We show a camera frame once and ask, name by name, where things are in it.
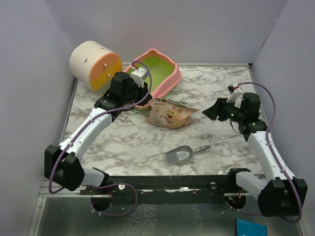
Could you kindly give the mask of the cat litter bag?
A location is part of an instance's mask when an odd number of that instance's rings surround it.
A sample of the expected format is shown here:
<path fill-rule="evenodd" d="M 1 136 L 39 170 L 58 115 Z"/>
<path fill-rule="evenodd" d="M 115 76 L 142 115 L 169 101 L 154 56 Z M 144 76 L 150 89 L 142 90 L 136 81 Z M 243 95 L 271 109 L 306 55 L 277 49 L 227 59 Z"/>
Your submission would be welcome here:
<path fill-rule="evenodd" d="M 191 116 L 199 111 L 170 99 L 152 98 L 149 104 L 151 110 L 146 122 L 166 128 L 180 129 L 193 123 Z"/>

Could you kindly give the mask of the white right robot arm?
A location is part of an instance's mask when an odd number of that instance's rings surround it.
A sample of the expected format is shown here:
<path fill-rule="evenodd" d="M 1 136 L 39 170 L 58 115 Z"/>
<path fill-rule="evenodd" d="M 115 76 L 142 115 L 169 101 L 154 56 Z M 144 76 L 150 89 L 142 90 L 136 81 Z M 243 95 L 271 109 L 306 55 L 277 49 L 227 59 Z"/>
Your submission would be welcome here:
<path fill-rule="evenodd" d="M 230 120 L 238 123 L 239 132 L 258 158 L 266 180 L 255 177 L 248 169 L 233 169 L 228 173 L 226 187 L 231 192 L 240 189 L 250 193 L 265 217 L 295 216 L 300 220 L 308 186 L 286 167 L 272 142 L 266 123 L 259 119 L 260 98 L 246 92 L 240 107 L 229 98 L 218 98 L 202 113 L 211 120 Z"/>

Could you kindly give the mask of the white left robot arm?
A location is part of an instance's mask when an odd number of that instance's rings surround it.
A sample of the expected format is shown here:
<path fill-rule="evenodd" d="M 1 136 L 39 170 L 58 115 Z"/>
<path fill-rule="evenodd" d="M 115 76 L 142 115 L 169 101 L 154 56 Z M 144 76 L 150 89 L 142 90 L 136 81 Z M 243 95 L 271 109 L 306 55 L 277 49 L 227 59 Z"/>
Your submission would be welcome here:
<path fill-rule="evenodd" d="M 143 67 L 130 74 L 115 73 L 109 89 L 95 102 L 89 116 L 77 130 L 58 146 L 49 145 L 46 148 L 44 176 L 49 180 L 51 194 L 57 193 L 52 189 L 53 183 L 70 191 L 79 186 L 91 186 L 98 194 L 108 190 L 107 173 L 96 168 L 83 168 L 81 158 L 101 131 L 113 123 L 121 112 L 148 103 L 152 98 L 152 83 L 146 83 L 146 78 L 152 79 L 152 76 Z"/>

